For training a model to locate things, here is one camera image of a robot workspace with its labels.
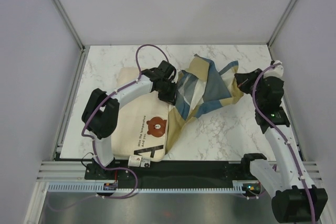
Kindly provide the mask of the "blue beige checked pillowcase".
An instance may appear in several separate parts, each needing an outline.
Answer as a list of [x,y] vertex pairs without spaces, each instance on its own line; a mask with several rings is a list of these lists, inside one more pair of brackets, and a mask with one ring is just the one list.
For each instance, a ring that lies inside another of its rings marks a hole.
[[176,102],[170,106],[168,116],[166,152],[172,149],[187,124],[236,104],[243,97],[235,79],[238,68],[236,60],[217,70],[214,61],[195,54],[189,67],[178,73]]

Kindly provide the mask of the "cream bear print pillow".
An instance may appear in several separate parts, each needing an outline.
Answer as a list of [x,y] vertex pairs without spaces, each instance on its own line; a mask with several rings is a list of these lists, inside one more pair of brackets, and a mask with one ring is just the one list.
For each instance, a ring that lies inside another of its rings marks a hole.
[[118,123],[111,135],[115,157],[140,155],[159,162],[165,155],[169,104],[152,91],[124,105],[118,113]]

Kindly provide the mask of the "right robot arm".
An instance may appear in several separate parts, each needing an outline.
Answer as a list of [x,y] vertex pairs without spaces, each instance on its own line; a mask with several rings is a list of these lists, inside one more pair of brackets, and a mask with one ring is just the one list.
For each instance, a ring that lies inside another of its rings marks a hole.
[[238,89],[252,97],[255,119],[270,144],[277,169],[263,154],[246,154],[240,173],[256,177],[271,197],[271,208],[279,223],[316,223],[328,195],[309,176],[299,154],[287,114],[281,106],[284,81],[274,66],[235,74]]

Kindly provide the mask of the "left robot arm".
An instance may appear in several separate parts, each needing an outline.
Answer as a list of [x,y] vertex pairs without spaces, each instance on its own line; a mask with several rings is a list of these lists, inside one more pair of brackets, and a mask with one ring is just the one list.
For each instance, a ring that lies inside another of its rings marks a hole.
[[168,104],[176,103],[176,69],[167,61],[158,67],[140,70],[139,76],[107,95],[97,88],[92,91],[81,116],[84,128],[81,135],[92,139],[93,156],[98,163],[97,174],[103,179],[114,175],[115,167],[111,134],[118,123],[119,110],[136,98],[158,92],[158,99]]

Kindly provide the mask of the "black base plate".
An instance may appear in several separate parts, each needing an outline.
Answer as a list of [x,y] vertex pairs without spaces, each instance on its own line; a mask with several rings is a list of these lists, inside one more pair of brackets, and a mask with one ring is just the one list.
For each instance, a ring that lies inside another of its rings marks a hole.
[[113,161],[109,168],[128,168],[140,188],[208,188],[231,186],[233,181],[256,180],[240,162],[161,161],[149,167],[129,167],[128,161]]

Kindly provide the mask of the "right aluminium frame post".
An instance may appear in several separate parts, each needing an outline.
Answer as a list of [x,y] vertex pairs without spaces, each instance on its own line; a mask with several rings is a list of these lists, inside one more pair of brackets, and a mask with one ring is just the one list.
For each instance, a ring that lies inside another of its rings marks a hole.
[[299,0],[289,0],[284,12],[282,13],[282,15],[280,16],[280,19],[278,20],[268,42],[267,42],[267,46],[268,49],[270,49],[274,42],[276,41],[277,37],[279,36],[283,26],[285,25],[287,19],[289,18],[290,14],[293,12],[295,6],[297,5]]

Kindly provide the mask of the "aluminium frame post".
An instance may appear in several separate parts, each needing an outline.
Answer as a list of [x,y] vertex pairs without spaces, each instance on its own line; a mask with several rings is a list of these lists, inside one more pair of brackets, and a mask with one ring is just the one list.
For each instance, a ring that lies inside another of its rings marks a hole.
[[282,13],[282,15],[280,16],[280,19],[278,20],[268,42],[267,42],[267,46],[268,49],[270,49],[274,42],[276,41],[277,37],[279,36],[283,26],[285,25],[287,19],[289,18],[290,14],[293,12],[295,6],[297,5],[299,0],[289,0],[284,12]]
[[85,49],[85,46],[84,46],[82,40],[80,39],[72,21],[70,20],[63,4],[61,3],[60,0],[51,0],[51,1],[52,1],[53,5],[55,6],[57,12],[59,13],[62,21],[64,22],[66,28],[70,32],[72,38],[74,39],[76,45],[78,46],[80,51],[83,52],[84,49]]

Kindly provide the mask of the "left aluminium frame post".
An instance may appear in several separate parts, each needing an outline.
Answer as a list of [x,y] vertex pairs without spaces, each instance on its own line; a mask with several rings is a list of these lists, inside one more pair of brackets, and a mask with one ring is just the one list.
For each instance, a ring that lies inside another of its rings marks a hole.
[[61,3],[60,0],[51,0],[51,1],[52,1],[53,5],[55,6],[57,12],[59,13],[62,21],[64,22],[66,28],[70,32],[72,38],[74,39],[76,45],[78,46],[80,51],[83,52],[84,49],[85,49],[85,46],[84,46],[82,40],[80,39],[72,21],[70,20],[63,4]]

